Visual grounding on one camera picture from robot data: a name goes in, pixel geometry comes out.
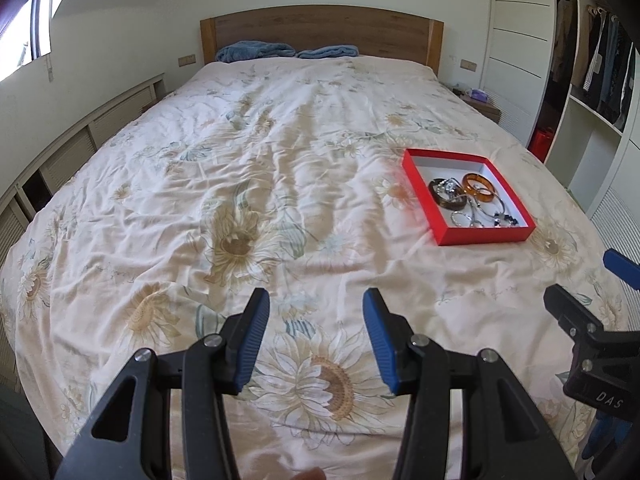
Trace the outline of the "gloved right hand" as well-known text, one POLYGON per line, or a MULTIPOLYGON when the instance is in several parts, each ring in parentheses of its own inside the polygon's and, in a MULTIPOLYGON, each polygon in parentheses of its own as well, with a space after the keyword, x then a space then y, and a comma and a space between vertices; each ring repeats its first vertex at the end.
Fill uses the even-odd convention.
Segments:
POLYGON ((596 478, 627 437, 630 428, 630 422, 597 412, 576 463, 577 478, 596 478))

